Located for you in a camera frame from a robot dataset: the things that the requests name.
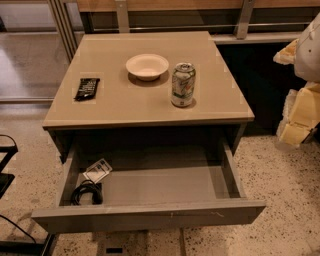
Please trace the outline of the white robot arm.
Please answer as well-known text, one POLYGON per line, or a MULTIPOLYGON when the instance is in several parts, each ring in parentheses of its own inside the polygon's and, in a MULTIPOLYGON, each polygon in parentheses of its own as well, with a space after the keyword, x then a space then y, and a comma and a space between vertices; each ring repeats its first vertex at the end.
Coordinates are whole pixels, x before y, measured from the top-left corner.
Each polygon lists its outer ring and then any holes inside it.
POLYGON ((273 61, 292 64, 295 75, 306 81, 298 91, 289 90, 276 132, 280 142, 298 147, 320 123, 320 14, 273 61))

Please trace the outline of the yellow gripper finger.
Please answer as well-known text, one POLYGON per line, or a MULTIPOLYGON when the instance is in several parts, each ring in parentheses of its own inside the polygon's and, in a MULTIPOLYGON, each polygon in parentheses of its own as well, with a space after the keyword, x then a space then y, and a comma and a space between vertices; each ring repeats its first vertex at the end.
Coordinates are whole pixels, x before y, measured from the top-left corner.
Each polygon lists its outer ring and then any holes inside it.
POLYGON ((295 62, 297 44, 298 39, 290 42, 286 47, 274 55, 273 61, 282 65, 293 64, 295 62))
POLYGON ((299 91, 290 89, 276 135, 280 142, 300 145, 320 123, 320 84, 307 82, 299 91))

